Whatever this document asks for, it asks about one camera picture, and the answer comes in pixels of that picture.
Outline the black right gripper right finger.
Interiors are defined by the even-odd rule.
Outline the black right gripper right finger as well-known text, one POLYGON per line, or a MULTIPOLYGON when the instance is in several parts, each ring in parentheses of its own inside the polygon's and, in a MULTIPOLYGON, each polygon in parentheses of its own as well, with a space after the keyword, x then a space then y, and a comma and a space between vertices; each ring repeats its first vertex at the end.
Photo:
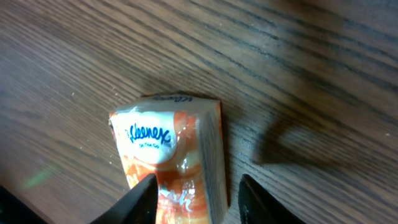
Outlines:
POLYGON ((248 174, 239 183, 238 205, 242 224, 305 224, 248 174))

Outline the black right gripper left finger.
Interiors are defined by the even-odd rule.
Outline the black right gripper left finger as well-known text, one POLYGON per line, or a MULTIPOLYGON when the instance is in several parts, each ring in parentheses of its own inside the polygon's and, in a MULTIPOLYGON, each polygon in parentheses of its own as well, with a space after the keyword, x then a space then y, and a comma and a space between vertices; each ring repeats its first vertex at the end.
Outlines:
POLYGON ((91 224, 155 224, 157 204, 157 179, 148 174, 91 224))

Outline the orange tissue packet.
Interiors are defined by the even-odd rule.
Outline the orange tissue packet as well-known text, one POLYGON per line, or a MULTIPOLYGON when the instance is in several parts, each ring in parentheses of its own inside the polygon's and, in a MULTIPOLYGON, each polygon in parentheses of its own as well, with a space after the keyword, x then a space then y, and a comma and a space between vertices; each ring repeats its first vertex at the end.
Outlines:
POLYGON ((109 114, 130 188, 158 185, 156 223, 222 223, 228 212, 221 102, 190 95, 139 98, 109 114))

